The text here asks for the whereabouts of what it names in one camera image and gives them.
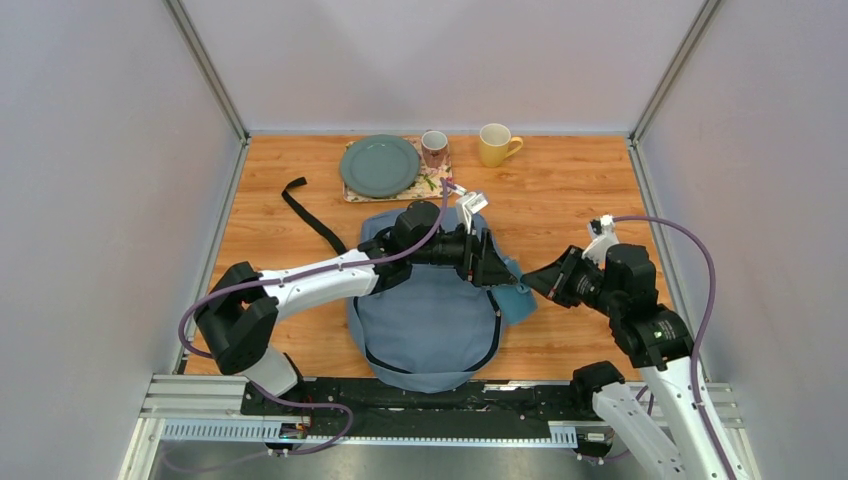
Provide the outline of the small teal wallet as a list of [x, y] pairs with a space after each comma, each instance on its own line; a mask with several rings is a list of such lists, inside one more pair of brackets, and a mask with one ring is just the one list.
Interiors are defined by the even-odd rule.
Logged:
[[493, 287], [491, 294], [500, 311], [501, 323], [514, 326], [532, 316], [538, 304], [531, 289], [521, 282], [523, 272], [518, 261], [507, 257], [505, 264], [518, 283]]

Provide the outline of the blue-grey fabric backpack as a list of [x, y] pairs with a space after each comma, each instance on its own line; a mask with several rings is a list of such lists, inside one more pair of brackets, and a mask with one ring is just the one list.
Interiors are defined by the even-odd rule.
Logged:
[[495, 357], [506, 327], [493, 287], [477, 287], [452, 267], [410, 262], [439, 230], [459, 225], [446, 204], [414, 201], [367, 219], [356, 248], [283, 270], [267, 291], [280, 317], [345, 300], [353, 341], [379, 380], [422, 393], [451, 390]]

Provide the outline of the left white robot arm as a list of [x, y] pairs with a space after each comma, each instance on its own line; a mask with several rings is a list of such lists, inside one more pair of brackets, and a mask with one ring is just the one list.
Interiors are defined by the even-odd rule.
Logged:
[[505, 325], [495, 291], [516, 283], [489, 229], [416, 201], [368, 219], [362, 242], [337, 257], [289, 270], [231, 266], [193, 316], [219, 372], [248, 378], [291, 415], [306, 390], [271, 344], [278, 322], [343, 300], [354, 342], [380, 381], [439, 393], [495, 356]]

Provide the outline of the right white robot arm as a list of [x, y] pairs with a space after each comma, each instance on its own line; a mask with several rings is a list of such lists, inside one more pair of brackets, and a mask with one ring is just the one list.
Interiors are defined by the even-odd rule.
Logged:
[[656, 268], [645, 247], [613, 245], [597, 265], [571, 246], [522, 281], [557, 305], [585, 305], [606, 316], [616, 345], [639, 370], [666, 425], [660, 427], [639, 405], [608, 361], [574, 371], [570, 404], [577, 415], [604, 420], [659, 479], [749, 478], [699, 382], [688, 327], [658, 301]]

